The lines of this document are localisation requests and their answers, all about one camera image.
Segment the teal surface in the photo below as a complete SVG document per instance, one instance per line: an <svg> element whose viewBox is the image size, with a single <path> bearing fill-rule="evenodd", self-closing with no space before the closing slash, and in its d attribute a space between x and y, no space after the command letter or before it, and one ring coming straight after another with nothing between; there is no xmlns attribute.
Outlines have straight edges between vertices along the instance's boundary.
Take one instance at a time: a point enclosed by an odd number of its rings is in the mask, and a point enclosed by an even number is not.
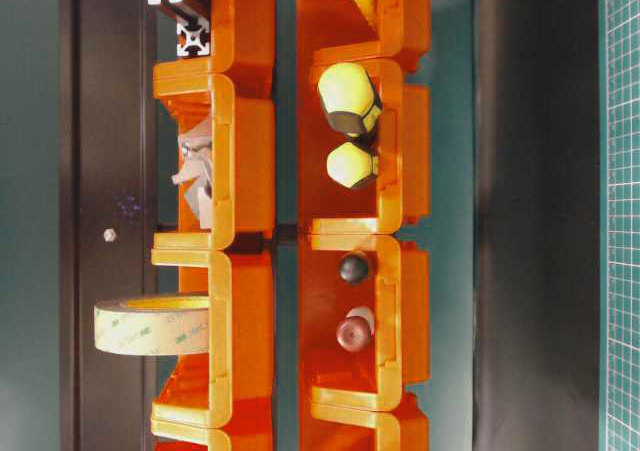
<svg viewBox="0 0 640 451"><path fill-rule="evenodd" d="M431 380L416 386L431 449L470 450L473 427L472 0L433 0L433 46L411 83L431 87L431 217L398 233L430 254Z"/></svg>
<svg viewBox="0 0 640 451"><path fill-rule="evenodd" d="M300 446L298 384L298 247L278 245L276 266L276 387L274 432L277 450Z"/></svg>
<svg viewBox="0 0 640 451"><path fill-rule="evenodd" d="M277 59L273 87L277 124L277 220L298 220L298 131L296 127L296 0L276 0Z"/></svg>
<svg viewBox="0 0 640 451"><path fill-rule="evenodd" d="M604 0L604 439L640 449L640 0Z"/></svg>
<svg viewBox="0 0 640 451"><path fill-rule="evenodd" d="M0 449L60 449L58 0L0 0Z"/></svg>

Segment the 3m tape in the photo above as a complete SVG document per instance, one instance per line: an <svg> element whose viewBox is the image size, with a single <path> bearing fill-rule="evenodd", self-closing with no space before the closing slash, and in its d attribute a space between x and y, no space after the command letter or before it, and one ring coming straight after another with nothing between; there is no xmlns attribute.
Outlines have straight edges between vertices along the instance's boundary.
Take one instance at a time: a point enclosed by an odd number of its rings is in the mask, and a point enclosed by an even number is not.
<svg viewBox="0 0 640 451"><path fill-rule="evenodd" d="M209 351L209 297L182 294L118 299L94 308L95 345L134 356Z"/></svg>

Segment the orange storage bin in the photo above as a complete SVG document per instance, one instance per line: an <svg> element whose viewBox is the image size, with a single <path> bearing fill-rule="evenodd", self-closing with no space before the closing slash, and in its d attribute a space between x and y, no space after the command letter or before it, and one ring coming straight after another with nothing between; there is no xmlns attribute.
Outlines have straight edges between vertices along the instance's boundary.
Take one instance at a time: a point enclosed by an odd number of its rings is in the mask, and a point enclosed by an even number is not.
<svg viewBox="0 0 640 451"><path fill-rule="evenodd" d="M189 271L180 292L208 290L209 353L182 356L154 400L151 429L157 436L207 445L211 429L236 412L255 418L273 392L273 274L268 252L229 255L204 249L156 246L156 266Z"/></svg>
<svg viewBox="0 0 640 451"><path fill-rule="evenodd" d="M393 413L311 403L301 415L302 451L429 450L429 421L413 394Z"/></svg>
<svg viewBox="0 0 640 451"><path fill-rule="evenodd" d="M312 234L393 234L431 210L431 120L429 88L407 85L391 60L359 62L383 102L378 119L379 175L375 184L347 189L326 171L328 154L345 142L329 126L315 66L299 86L299 223Z"/></svg>
<svg viewBox="0 0 640 451"><path fill-rule="evenodd" d="M185 61L198 73L224 73L240 94L271 94L275 0L211 0L211 55Z"/></svg>
<svg viewBox="0 0 640 451"><path fill-rule="evenodd" d="M416 71L420 57L431 47L431 0L375 3L376 29L353 0L298 0L300 64L308 67L309 59L328 65L389 57L405 71Z"/></svg>
<svg viewBox="0 0 640 451"><path fill-rule="evenodd" d="M362 251L375 274L357 286L340 277L348 251ZM313 403L391 411L405 386L430 376L428 255L391 236L309 235L299 243L300 379ZM368 306L375 334L358 353L342 349L336 326Z"/></svg>
<svg viewBox="0 0 640 451"><path fill-rule="evenodd" d="M212 114L211 232L200 229L180 189L177 233L161 233L162 247L224 249L237 233L275 227L275 117L273 103L241 98L228 77L201 73L194 60L154 68L154 96L161 99L184 133Z"/></svg>

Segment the cutting mat grid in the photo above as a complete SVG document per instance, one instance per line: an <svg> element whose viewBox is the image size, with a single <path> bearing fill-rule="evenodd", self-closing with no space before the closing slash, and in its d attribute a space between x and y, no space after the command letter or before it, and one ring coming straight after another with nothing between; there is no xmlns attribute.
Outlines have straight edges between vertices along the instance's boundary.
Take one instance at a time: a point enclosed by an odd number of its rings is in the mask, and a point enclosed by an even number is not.
<svg viewBox="0 0 640 451"><path fill-rule="evenodd" d="M640 449L640 0L606 0L607 450Z"/></svg>

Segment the black aluminum profile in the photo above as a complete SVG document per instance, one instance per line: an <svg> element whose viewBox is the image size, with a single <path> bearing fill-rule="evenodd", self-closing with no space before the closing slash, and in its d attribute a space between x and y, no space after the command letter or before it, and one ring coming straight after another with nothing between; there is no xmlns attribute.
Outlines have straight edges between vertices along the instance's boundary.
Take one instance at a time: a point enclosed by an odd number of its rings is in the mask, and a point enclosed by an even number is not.
<svg viewBox="0 0 640 451"><path fill-rule="evenodd" d="M160 11L176 21L181 18L188 24L195 24L198 18L202 17L211 22L211 0L182 0L181 3L162 0L158 7Z"/></svg>
<svg viewBox="0 0 640 451"><path fill-rule="evenodd" d="M150 358L103 353L93 306L156 292L155 13L60 0L60 449L151 451ZM108 243L105 229L116 230Z"/></svg>

